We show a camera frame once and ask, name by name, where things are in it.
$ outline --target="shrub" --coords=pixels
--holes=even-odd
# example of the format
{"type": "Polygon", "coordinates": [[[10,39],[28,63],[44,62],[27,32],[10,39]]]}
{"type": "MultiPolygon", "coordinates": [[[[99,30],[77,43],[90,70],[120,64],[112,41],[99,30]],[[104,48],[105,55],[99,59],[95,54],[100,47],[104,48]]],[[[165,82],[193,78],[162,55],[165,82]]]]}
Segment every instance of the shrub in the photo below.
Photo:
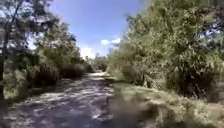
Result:
{"type": "Polygon", "coordinates": [[[59,80],[59,72],[55,67],[39,64],[26,70],[26,79],[29,88],[45,88],[55,86],[59,80]]]}
{"type": "Polygon", "coordinates": [[[4,95],[6,99],[22,99],[29,95],[28,81],[24,72],[16,70],[8,74],[4,74],[3,84],[4,95]]]}
{"type": "Polygon", "coordinates": [[[81,77],[85,73],[85,67],[82,64],[66,65],[60,69],[60,76],[63,78],[81,77]]]}
{"type": "Polygon", "coordinates": [[[221,105],[205,104],[174,93],[123,83],[114,87],[116,95],[111,111],[114,118],[119,118],[121,123],[132,119],[141,128],[224,127],[224,108],[221,105]]]}

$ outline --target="tall tree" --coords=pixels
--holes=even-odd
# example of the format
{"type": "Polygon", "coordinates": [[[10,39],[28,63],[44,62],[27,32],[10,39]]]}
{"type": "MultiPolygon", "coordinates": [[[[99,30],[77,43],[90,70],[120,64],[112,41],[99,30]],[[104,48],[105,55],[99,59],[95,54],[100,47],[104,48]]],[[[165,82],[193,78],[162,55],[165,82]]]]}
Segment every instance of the tall tree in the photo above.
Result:
{"type": "Polygon", "coordinates": [[[51,0],[0,1],[0,29],[4,38],[0,57],[0,100],[4,100],[2,80],[7,48],[26,47],[29,37],[37,36],[54,25],[57,20],[46,11],[50,2],[51,0]]]}

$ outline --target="dirt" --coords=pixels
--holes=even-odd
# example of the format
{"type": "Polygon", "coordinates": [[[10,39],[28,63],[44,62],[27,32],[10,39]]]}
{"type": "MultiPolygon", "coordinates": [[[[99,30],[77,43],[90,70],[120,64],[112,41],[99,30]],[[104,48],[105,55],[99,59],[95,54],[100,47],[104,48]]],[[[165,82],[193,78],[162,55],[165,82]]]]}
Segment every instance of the dirt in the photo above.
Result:
{"type": "Polygon", "coordinates": [[[10,107],[4,122],[9,128],[113,128],[108,109],[113,88],[103,76],[62,80],[55,91],[10,107]]]}

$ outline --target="gravel road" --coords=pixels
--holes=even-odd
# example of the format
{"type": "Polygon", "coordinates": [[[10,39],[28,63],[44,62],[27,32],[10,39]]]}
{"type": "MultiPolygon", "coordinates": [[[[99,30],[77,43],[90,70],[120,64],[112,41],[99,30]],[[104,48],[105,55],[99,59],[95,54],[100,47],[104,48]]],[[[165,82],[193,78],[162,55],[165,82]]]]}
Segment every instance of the gravel road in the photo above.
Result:
{"type": "Polygon", "coordinates": [[[10,128],[112,128],[108,99],[113,88],[105,73],[82,80],[62,80],[55,91],[28,98],[9,108],[10,128]]]}

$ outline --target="cloud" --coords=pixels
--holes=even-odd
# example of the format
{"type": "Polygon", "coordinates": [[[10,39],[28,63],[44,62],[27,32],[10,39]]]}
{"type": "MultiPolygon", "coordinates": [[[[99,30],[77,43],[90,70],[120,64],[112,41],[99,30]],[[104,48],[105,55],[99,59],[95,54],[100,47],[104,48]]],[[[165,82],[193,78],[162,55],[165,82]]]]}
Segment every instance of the cloud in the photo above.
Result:
{"type": "Polygon", "coordinates": [[[109,40],[101,40],[102,45],[108,45],[108,44],[119,44],[121,42],[121,38],[117,37],[116,39],[113,39],[111,41],[109,40]]]}
{"type": "Polygon", "coordinates": [[[94,59],[96,56],[96,53],[93,51],[93,49],[88,46],[80,47],[80,54],[83,59],[85,59],[86,56],[94,59]]]}
{"type": "Polygon", "coordinates": [[[103,44],[103,45],[107,45],[107,44],[109,44],[109,43],[110,43],[109,40],[101,40],[101,44],[103,44]]]}
{"type": "Polygon", "coordinates": [[[111,41],[114,44],[119,44],[121,42],[121,38],[117,38],[111,41]]]}

